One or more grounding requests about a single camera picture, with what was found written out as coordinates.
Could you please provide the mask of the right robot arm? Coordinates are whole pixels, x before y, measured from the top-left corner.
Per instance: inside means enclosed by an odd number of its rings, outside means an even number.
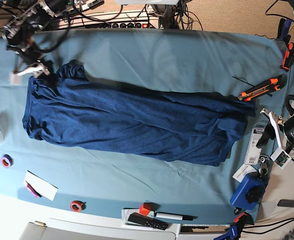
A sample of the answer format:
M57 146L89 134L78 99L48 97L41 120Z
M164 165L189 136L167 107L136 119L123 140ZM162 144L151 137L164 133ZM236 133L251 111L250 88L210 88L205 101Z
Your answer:
M16 52L22 62L31 65L41 61L44 54L56 50L67 38L71 19L67 8L68 0L35 0L28 8L14 16L3 26L3 37L7 41L7 50ZM41 49L33 39L33 35L42 31L52 20L65 15L68 20L66 31L58 38L56 44L47 49Z

